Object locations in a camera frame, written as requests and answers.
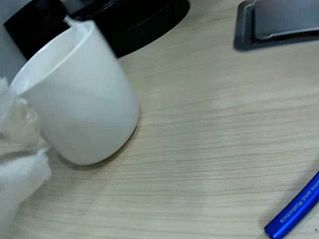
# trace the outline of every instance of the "mug rim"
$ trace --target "mug rim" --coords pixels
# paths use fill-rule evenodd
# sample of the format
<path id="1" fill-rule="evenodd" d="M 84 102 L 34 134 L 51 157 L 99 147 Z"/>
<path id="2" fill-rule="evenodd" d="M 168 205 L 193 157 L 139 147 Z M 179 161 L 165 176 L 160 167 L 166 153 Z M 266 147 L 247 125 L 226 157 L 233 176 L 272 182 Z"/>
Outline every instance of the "mug rim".
<path id="1" fill-rule="evenodd" d="M 55 38 L 53 38 L 52 40 L 50 40 L 48 43 L 46 43 L 43 47 L 41 47 L 26 63 L 25 65 L 18 71 L 18 73 L 16 74 L 16 76 L 14 77 L 13 81 L 10 84 L 10 87 L 13 87 L 13 90 L 16 91 L 16 93 L 18 95 L 23 95 L 26 92 L 30 91 L 31 89 L 33 89 L 35 86 L 37 86 L 38 84 L 40 84 L 43 79 L 48 78 L 50 75 L 53 74 L 53 72 L 55 72 L 59 67 L 61 67 L 69 58 L 72 57 L 72 55 L 74 55 L 74 53 L 87 41 L 87 39 L 91 36 L 93 29 L 94 29 L 94 21 L 92 20 L 88 20 L 83 22 L 83 24 L 88 25 L 89 31 L 88 33 L 83 37 L 83 39 L 81 39 L 81 41 L 68 53 L 66 54 L 62 60 L 60 60 L 60 62 L 58 62 L 55 66 L 53 66 L 50 70 L 47 71 L 47 73 L 45 73 L 42 77 L 41 80 L 39 80 L 37 83 L 35 83 L 34 85 L 32 85 L 31 87 L 27 88 L 26 90 L 22 90 L 19 91 L 17 89 L 14 89 L 14 85 L 17 83 L 14 83 L 16 81 L 16 78 L 22 74 L 23 70 L 28 67 L 29 64 L 31 64 L 31 61 L 33 61 L 36 57 L 39 56 L 39 54 L 41 54 L 42 51 L 44 51 L 46 48 L 50 47 L 50 45 L 52 45 L 52 42 L 57 40 L 58 38 L 62 37 L 65 34 L 68 34 L 69 31 L 71 31 L 71 29 L 73 28 L 70 27 L 69 29 L 65 30 L 64 32 L 60 33 L 59 35 L 57 35 Z"/>

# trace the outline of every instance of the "wood grain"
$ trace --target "wood grain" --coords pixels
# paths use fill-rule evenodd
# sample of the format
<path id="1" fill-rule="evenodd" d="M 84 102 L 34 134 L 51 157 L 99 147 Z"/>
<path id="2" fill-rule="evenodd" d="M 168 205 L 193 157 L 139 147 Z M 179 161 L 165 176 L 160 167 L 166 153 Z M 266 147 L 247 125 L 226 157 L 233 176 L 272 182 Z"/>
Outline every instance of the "wood grain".
<path id="1" fill-rule="evenodd" d="M 191 3 L 121 59 L 142 108 L 131 140 L 88 167 L 50 152 L 52 180 L 22 204 L 10 238 L 263 239 L 315 175 L 319 44 L 239 53 L 240 0 Z M 317 212 L 289 238 L 317 238 Z"/>

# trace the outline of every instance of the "white mug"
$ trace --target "white mug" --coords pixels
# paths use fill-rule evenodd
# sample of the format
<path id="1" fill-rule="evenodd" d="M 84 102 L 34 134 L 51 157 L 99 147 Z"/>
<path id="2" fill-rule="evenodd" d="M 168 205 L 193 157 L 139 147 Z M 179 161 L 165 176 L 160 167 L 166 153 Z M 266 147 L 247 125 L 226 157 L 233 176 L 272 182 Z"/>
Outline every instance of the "white mug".
<path id="1" fill-rule="evenodd" d="M 138 122 L 130 83 L 93 21 L 72 26 L 46 44 L 10 87 L 37 111 L 46 141 L 76 164 L 115 153 Z"/>

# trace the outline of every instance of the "desk surface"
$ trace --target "desk surface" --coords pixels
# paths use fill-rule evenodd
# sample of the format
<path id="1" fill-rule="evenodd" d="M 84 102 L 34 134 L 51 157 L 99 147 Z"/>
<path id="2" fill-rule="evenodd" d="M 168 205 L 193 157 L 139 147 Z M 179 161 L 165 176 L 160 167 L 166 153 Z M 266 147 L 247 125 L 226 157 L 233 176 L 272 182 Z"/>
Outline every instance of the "desk surface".
<path id="1" fill-rule="evenodd" d="M 319 44 L 239 53 L 240 0 L 191 3 L 121 59 L 142 107 L 128 144 L 88 167 L 51 152 L 52 180 L 22 204 L 12 239 L 264 239 L 315 175 Z M 319 236 L 318 209 L 290 239 Z"/>

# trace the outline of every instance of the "blue pen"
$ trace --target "blue pen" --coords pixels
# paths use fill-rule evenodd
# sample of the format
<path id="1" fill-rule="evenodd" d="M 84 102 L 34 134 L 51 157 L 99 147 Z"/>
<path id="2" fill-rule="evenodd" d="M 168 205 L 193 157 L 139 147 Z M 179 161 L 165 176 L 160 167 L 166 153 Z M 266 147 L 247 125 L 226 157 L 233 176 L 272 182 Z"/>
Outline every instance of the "blue pen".
<path id="1" fill-rule="evenodd" d="M 271 239 L 284 238 L 319 201 L 319 172 L 298 195 L 265 226 Z"/>

